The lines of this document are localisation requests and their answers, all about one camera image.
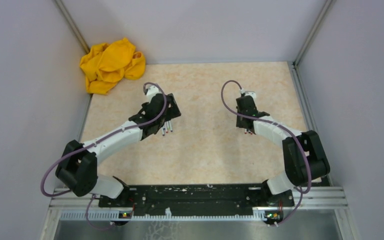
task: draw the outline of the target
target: table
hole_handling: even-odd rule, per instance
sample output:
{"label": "table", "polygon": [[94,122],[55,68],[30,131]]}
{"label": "table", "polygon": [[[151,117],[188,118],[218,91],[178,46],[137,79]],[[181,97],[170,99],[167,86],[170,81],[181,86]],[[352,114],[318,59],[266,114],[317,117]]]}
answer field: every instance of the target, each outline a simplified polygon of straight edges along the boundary
{"label": "table", "polygon": [[[145,82],[173,93],[182,116],[172,121],[172,133],[159,132],[121,149],[98,172],[132,185],[259,183],[279,174],[284,170],[282,150],[262,136],[244,134],[223,106],[221,87],[231,79],[256,92],[259,111],[306,130],[287,62],[147,65],[141,79],[123,79],[109,95],[92,97],[82,141],[136,114],[146,102]],[[238,87],[229,84],[224,95],[234,109]]]}

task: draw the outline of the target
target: robotic arm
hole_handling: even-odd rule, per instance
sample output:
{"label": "robotic arm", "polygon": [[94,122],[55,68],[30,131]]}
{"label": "robotic arm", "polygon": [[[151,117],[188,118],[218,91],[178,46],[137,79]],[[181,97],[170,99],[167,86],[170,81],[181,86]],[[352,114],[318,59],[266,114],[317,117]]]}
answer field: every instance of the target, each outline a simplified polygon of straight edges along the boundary
{"label": "robotic arm", "polygon": [[119,197],[129,186],[116,177],[98,174],[98,165],[122,148],[156,134],[165,122],[181,116],[172,93],[163,95],[155,85],[144,92],[148,102],[143,103],[140,111],[121,126],[98,138],[84,143],[73,140],[65,146],[63,156],[92,145],[61,161],[55,171],[56,177],[76,196],[91,193],[111,199]]}
{"label": "robotic arm", "polygon": [[237,113],[263,121],[238,115],[236,127],[263,136],[283,149],[285,171],[264,181],[261,187],[262,198],[266,199],[267,202],[275,202],[276,195],[308,182],[304,157],[300,153],[297,143],[289,133],[279,128],[278,125],[288,129],[298,139],[308,160],[311,180],[327,175],[330,172],[330,166],[319,135],[315,131],[301,132],[279,123],[267,112],[258,111],[254,102],[255,99],[255,92],[241,90],[241,97],[236,99]]}

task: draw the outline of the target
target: cable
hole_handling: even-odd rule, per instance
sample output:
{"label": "cable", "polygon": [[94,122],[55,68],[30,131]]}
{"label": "cable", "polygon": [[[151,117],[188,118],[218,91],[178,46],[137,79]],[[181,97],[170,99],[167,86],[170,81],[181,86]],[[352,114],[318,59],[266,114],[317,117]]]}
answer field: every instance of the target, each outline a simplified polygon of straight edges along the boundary
{"label": "cable", "polygon": [[303,201],[303,196],[304,194],[307,194],[310,189],[311,189],[311,181],[312,181],[312,177],[311,177],[311,171],[310,171],[310,164],[309,164],[309,161],[307,159],[307,156],[306,156],[306,152],[304,151],[303,149],[303,146],[301,146],[301,143],[300,141],[298,140],[298,138],[288,129],[286,128],[285,126],[277,123],[277,122],[274,122],[274,121],[270,121],[270,120],[265,120],[265,119],[261,119],[261,118],[257,118],[257,117],[253,117],[253,116],[247,116],[247,115],[244,115],[244,114],[240,114],[240,113],[237,113],[235,111],[233,111],[225,102],[225,97],[223,95],[224,91],[225,91],[225,87],[228,83],[235,83],[239,86],[239,88],[242,90],[242,86],[241,84],[239,84],[239,82],[235,81],[235,80],[228,80],[226,81],[223,86],[221,87],[221,101],[223,102],[223,105],[224,107],[229,110],[231,113],[239,116],[239,117],[242,117],[242,118],[246,118],[246,119],[251,119],[251,120],[254,120],[254,121],[260,121],[260,122],[264,122],[264,123],[268,123],[268,124],[273,124],[275,125],[276,127],[282,129],[283,131],[287,132],[292,138],[293,140],[295,141],[296,145],[298,146],[298,149],[302,155],[302,158],[304,159],[304,163],[305,163],[305,169],[307,171],[307,176],[308,176],[308,183],[307,183],[307,189],[305,191],[303,191],[302,187],[301,186],[297,186],[295,187],[295,189],[300,193],[300,196],[299,196],[299,201],[298,203],[295,205],[295,208],[279,223],[276,223],[276,224],[273,224],[271,226],[278,226],[278,225],[281,225],[283,224],[284,222],[286,222],[298,209],[298,207],[301,205],[301,202]]}
{"label": "cable", "polygon": [[107,231],[107,230],[110,230],[112,229],[115,224],[113,222],[110,223],[109,226],[107,227],[97,227],[97,226],[94,226],[91,221],[89,220],[89,208],[91,208],[91,205],[92,205],[92,202],[97,198],[97,195],[96,194],[92,194],[92,198],[90,199],[89,201],[89,204],[87,205],[86,207],[86,222],[89,226],[91,226],[92,228],[96,229],[96,230],[99,230],[99,231]]}
{"label": "cable", "polygon": [[235,111],[233,111],[225,102],[225,97],[223,95],[223,92],[225,90],[225,87],[228,83],[235,83],[239,86],[239,88],[242,90],[242,86],[239,84],[239,82],[235,81],[235,80],[229,80],[227,82],[225,82],[223,84],[223,86],[221,87],[221,101],[223,102],[223,105],[224,107],[229,110],[231,113],[239,116],[239,117],[242,117],[242,118],[246,118],[246,119],[251,119],[251,120],[254,120],[254,121],[260,121],[260,122],[264,122],[264,123],[268,123],[268,124],[273,124],[275,125],[276,127],[282,129],[283,131],[287,132],[292,138],[293,140],[295,141],[296,145],[298,146],[298,149],[302,155],[302,158],[304,159],[304,163],[305,163],[305,170],[307,171],[307,176],[308,176],[308,182],[307,182],[307,189],[305,191],[302,191],[302,189],[297,189],[298,192],[302,193],[302,194],[307,194],[310,189],[311,189],[311,181],[312,181],[312,177],[311,177],[311,170],[310,170],[310,164],[309,164],[309,161],[307,159],[307,156],[306,156],[306,152],[304,151],[303,149],[303,146],[301,146],[301,143],[300,141],[298,140],[298,138],[288,129],[286,128],[285,126],[277,123],[277,122],[274,122],[274,121],[270,121],[270,120],[265,120],[265,119],[261,119],[261,118],[258,118],[258,117],[253,117],[253,116],[247,116],[247,115],[244,115],[244,114],[240,114],[240,113],[237,113]]}
{"label": "cable", "polygon": [[143,89],[144,89],[143,91],[144,91],[144,92],[145,92],[145,90],[146,90],[146,86],[147,86],[147,85],[152,85],[152,86],[157,87],[158,90],[162,93],[162,97],[163,97],[163,99],[164,99],[164,105],[162,106],[162,109],[161,109],[161,111],[158,113],[158,115],[157,115],[156,117],[154,117],[153,119],[149,120],[149,121],[146,121],[146,122],[143,122],[143,123],[140,123],[140,124],[136,124],[136,125],[132,125],[132,126],[127,126],[126,128],[121,128],[121,129],[118,129],[118,130],[116,130],[116,131],[113,131],[113,132],[109,133],[108,135],[103,136],[102,138],[98,139],[95,143],[92,143],[92,144],[90,144],[90,145],[87,145],[87,146],[85,146],[85,147],[82,147],[82,148],[80,148],[80,149],[78,149],[78,150],[72,151],[72,152],[70,152],[70,153],[64,155],[64,156],[61,157],[60,159],[58,159],[56,162],[54,162],[54,163],[48,168],[48,170],[46,170],[45,174],[44,174],[43,177],[42,177],[42,180],[40,181],[40,191],[42,192],[43,195],[45,195],[46,197],[51,197],[51,198],[52,198],[52,197],[61,196],[61,195],[63,195],[63,194],[66,194],[66,193],[71,192],[71,190],[66,190],[66,191],[62,191],[62,192],[56,193],[56,194],[50,194],[50,193],[47,193],[47,192],[45,191],[45,181],[46,181],[46,179],[48,178],[49,173],[51,173],[52,169],[54,169],[54,168],[55,168],[58,164],[60,164],[62,161],[66,160],[67,158],[69,158],[69,157],[71,157],[71,156],[73,156],[73,155],[76,155],[76,154],[78,154],[78,153],[81,153],[81,152],[83,152],[83,151],[85,151],[85,150],[87,150],[87,149],[89,149],[89,148],[91,148],[91,147],[93,147],[93,146],[96,146],[97,144],[101,143],[102,141],[104,141],[104,140],[106,140],[106,139],[108,139],[108,138],[110,138],[110,137],[112,137],[112,136],[114,136],[114,135],[116,135],[116,134],[118,134],[118,133],[120,133],[120,132],[124,132],[124,131],[129,130],[129,129],[134,129],[134,128],[138,128],[138,127],[142,127],[142,126],[151,124],[151,123],[155,122],[158,118],[160,118],[160,117],[163,115],[164,110],[166,109],[166,106],[167,106],[167,97],[166,97],[166,95],[164,94],[164,91],[163,91],[163,90],[161,89],[161,87],[160,87],[158,84],[156,84],[156,83],[153,83],[153,82],[145,82],[145,83],[143,84]]}

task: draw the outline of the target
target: yellow cloth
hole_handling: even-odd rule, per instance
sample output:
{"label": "yellow cloth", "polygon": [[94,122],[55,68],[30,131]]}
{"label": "yellow cloth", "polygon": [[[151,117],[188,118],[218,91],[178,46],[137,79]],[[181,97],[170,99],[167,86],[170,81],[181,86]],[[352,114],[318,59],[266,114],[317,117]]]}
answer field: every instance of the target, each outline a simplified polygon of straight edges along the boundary
{"label": "yellow cloth", "polygon": [[130,80],[142,77],[146,59],[142,52],[135,52],[135,49],[127,38],[111,44],[93,45],[80,60],[86,91],[106,95],[123,77]]}

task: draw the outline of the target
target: metal frame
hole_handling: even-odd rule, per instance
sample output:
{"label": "metal frame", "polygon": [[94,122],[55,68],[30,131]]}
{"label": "metal frame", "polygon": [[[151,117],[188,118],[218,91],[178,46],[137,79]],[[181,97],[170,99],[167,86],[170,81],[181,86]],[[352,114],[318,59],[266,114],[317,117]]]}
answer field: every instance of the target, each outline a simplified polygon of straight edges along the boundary
{"label": "metal frame", "polygon": [[[70,13],[64,6],[62,0],[52,0],[56,7],[60,10],[62,16],[64,17],[67,25],[72,30],[74,36],[78,40],[79,45],[83,48],[85,53],[89,53],[90,48],[85,39],[83,38],[80,30],[77,28],[74,20],[70,16]],[[309,130],[317,131],[316,121],[313,117],[312,109],[309,104],[308,95],[305,90],[305,86],[301,79],[299,73],[299,64],[301,63],[303,57],[310,48],[317,32],[319,31],[323,21],[326,18],[329,10],[332,8],[336,0],[326,0],[325,4],[318,15],[316,22],[314,23],[311,31],[309,32],[302,48],[300,49],[296,59],[294,61],[288,62],[289,71],[291,78],[295,87],[295,91],[302,109],[302,115],[305,120],[306,127]],[[66,190],[66,188],[56,188],[55,193]],[[300,194],[297,191],[292,193],[294,200],[297,202]],[[82,214],[86,211],[86,207],[91,200],[91,195],[88,194],[84,197],[77,197],[73,193],[67,193],[62,196],[54,197],[50,201],[48,212],[46,215],[46,220],[42,230],[40,239],[42,240],[53,240],[58,228],[58,223],[60,220],[85,220],[85,215]],[[95,199],[90,205],[90,217],[94,221],[110,221],[115,217],[119,212],[131,211],[131,207],[118,207],[118,208],[99,208],[99,200]],[[276,207],[254,207],[254,215],[247,216],[245,218],[235,218],[232,217],[197,217],[196,221],[237,221],[237,220],[258,220],[261,221],[261,215],[259,213],[263,211],[275,210]],[[284,207],[286,210],[292,209],[292,207]],[[342,187],[338,186],[329,186],[329,187],[312,187],[311,191],[308,194],[303,196],[301,206],[298,207],[299,211],[302,210],[334,210],[338,228],[340,234],[344,240],[358,240],[360,239],[357,228],[354,225],[353,218],[351,216],[348,203],[345,197],[344,190]],[[173,217],[173,216],[162,216],[162,217],[132,217],[131,221],[181,221],[182,217]]]}

